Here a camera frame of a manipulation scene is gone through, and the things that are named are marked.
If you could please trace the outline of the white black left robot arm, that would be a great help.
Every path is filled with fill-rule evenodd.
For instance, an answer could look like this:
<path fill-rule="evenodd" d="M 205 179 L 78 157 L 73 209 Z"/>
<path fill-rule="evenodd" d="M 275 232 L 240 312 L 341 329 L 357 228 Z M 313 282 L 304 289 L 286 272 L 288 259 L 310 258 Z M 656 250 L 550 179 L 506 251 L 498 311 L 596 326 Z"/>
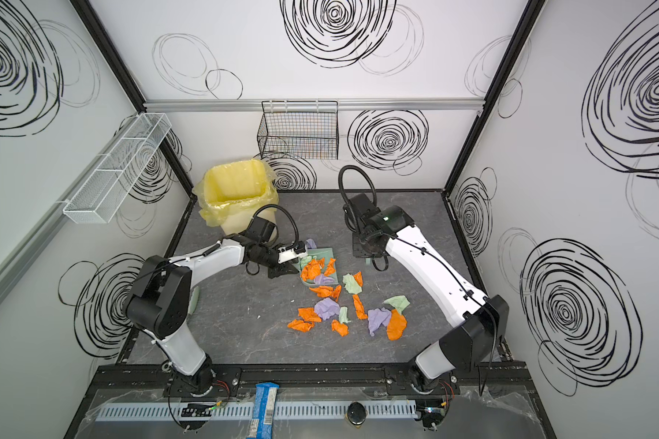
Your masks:
<path fill-rule="evenodd" d="M 293 241 L 276 243 L 276 224 L 262 216 L 267 210 L 281 212 L 293 230 Z M 173 376 L 193 397 L 223 386 L 216 379 L 210 356 L 198 344 L 188 326 L 195 288 L 227 269 L 254 263 L 267 269 L 270 279 L 298 274 L 295 263 L 307 256 L 298 225 L 278 204 L 259 208 L 242 232 L 223 236 L 197 252 L 177 257 L 151 256 L 130 284 L 124 314 L 133 327 L 148 335 L 165 354 Z"/>

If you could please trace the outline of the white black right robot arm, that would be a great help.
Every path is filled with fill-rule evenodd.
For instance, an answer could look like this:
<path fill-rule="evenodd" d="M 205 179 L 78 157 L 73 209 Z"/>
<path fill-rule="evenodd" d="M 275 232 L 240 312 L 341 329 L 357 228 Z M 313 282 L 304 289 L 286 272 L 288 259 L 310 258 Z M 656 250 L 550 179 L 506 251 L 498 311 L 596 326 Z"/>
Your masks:
<path fill-rule="evenodd" d="M 338 185 L 353 255 L 371 261 L 392 258 L 403 265 L 451 326 L 450 332 L 410 360 L 412 387 L 428 393 L 445 374 L 472 371 L 484 360 L 491 365 L 507 328 L 510 307 L 505 300 L 488 296 L 458 273 L 403 209 L 381 209 L 375 185 L 362 168 L 343 166 Z"/>

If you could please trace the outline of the green plastic dustpan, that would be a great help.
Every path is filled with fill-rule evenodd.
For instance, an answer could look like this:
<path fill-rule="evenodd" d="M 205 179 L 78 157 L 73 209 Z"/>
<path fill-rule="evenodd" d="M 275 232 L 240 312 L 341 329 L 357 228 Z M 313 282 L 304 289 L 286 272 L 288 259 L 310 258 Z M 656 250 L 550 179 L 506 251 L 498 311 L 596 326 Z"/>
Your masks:
<path fill-rule="evenodd" d="M 309 249 L 295 264 L 305 286 L 338 285 L 336 259 L 331 248 Z"/>

